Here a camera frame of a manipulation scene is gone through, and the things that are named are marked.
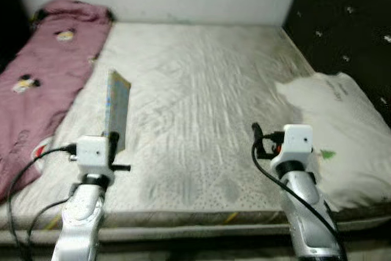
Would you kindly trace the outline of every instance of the yellow stripe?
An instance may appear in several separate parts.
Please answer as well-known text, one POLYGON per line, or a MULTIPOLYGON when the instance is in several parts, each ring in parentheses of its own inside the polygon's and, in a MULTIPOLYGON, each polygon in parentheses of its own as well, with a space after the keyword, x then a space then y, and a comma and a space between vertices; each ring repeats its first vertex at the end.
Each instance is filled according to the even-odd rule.
POLYGON ((45 226, 45 230, 51 230, 56 224, 57 222, 59 222, 59 220, 61 219, 61 213, 57 214, 57 216, 55 218, 53 218, 49 224, 47 226, 45 226))
POLYGON ((237 217, 239 214, 239 212, 234 212, 232 213, 230 216, 228 216, 228 218, 223 222, 223 224, 227 224, 228 222, 230 222, 233 218, 237 217))

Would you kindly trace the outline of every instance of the black cable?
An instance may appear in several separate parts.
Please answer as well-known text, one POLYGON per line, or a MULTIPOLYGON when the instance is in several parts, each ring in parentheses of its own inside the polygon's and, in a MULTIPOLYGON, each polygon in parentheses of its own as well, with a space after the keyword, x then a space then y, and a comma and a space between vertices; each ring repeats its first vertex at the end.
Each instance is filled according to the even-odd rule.
POLYGON ((20 178, 23 176, 23 174, 28 170, 37 160, 41 159, 42 157, 46 156, 47 154, 53 153, 53 152, 69 152, 72 147, 75 147, 74 144, 68 145, 66 147, 60 147, 56 149, 51 149, 49 151, 43 152, 41 155, 35 157, 32 161, 30 161, 22 170, 19 171, 19 173, 12 179, 11 184, 8 188, 8 193, 7 193, 7 205, 8 205, 8 222, 9 222, 9 229, 10 233, 13 236, 13 239, 15 240, 16 247, 18 249, 19 257, 21 260, 29 260, 28 257, 25 255, 24 249, 26 249, 26 244, 21 242, 18 238, 18 235, 16 234, 16 229, 15 229, 15 220, 13 217, 12 213, 12 197, 13 197, 13 188, 20 180, 20 178))
POLYGON ((297 195, 294 191, 292 191, 286 184, 282 183, 280 180, 276 179, 275 177, 273 177, 269 172, 267 172, 263 167, 260 166, 260 164, 258 163, 258 160, 255 156, 255 149, 257 148, 257 145, 259 144, 259 140, 255 141, 253 144, 252 144, 252 148, 251 148, 251 157, 252 157, 252 161, 254 162, 255 166, 257 167, 257 169, 262 172, 262 174, 264 174, 268 179, 270 179, 272 182, 274 182, 276 185, 278 185, 280 188, 282 188, 284 191, 288 192, 289 194, 291 194, 297 201, 299 201, 306 209, 308 209, 312 214, 314 214, 321 223, 324 224, 324 226, 326 226, 326 228, 328 229, 328 231, 333 235, 333 237, 335 238, 335 240, 337 241, 337 244, 338 244, 338 247, 340 248, 341 250, 341 254, 342 254, 342 258, 343 260, 347 260, 347 256, 346 256, 346 251, 345 251, 345 247, 342 243, 342 240, 339 236, 339 233, 325 220, 325 218, 319 213, 317 212, 307 201, 305 201, 302 197, 300 197, 299 195, 297 195))
POLYGON ((26 244, 26 246, 27 246, 27 251, 28 251, 28 254, 29 254, 30 258, 32 257, 31 234, 32 234, 32 230, 34 229, 34 226, 35 226, 35 224, 37 223, 39 217, 40 217, 42 214, 44 214, 44 212, 46 212, 47 210, 49 210, 50 208, 65 203, 66 201, 69 200, 69 198, 70 198, 70 197, 68 197, 68 198, 66 198, 66 199, 64 199, 64 200, 61 200, 61 201, 58 201, 58 202, 49 204, 49 205, 47 205, 46 207, 42 208, 42 209, 35 215, 34 220, 31 222, 30 227, 29 227, 29 229, 27 230, 27 244, 26 244))

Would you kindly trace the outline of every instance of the pink blanket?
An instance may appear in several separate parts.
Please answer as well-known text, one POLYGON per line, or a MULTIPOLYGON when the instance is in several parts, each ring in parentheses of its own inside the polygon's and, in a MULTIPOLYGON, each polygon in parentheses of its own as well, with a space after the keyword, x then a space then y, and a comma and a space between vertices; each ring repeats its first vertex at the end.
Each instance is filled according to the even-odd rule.
MULTIPOLYGON (((0 75, 0 200, 11 179, 53 135, 93 70, 111 27, 107 8, 54 0, 44 19, 0 75)), ((40 175, 27 170, 17 189, 40 175)))

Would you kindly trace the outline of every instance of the pillow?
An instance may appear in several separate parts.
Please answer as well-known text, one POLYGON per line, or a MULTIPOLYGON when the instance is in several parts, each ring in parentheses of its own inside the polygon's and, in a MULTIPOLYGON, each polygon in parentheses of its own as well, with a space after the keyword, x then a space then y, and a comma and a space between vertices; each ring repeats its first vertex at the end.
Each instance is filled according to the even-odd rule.
POLYGON ((313 127, 318 187, 333 210, 391 202, 391 130, 350 76, 316 73, 277 90, 313 127))

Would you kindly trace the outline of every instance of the white mattress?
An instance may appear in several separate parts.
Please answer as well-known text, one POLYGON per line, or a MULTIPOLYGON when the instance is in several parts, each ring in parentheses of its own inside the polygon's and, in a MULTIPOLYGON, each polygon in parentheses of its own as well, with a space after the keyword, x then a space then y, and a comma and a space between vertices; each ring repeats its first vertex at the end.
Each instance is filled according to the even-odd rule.
MULTIPOLYGON (((101 134, 111 68, 132 82, 126 150, 116 157, 132 170, 117 172, 108 189, 105 228, 285 222, 278 188, 250 156, 252 122, 267 133, 300 121, 275 82, 312 72, 281 28, 115 24, 54 146, 101 134)), ((64 154, 48 156, 43 175, 15 198, 20 227, 65 198, 77 174, 64 154)), ((59 227, 59 212, 38 228, 59 227)))

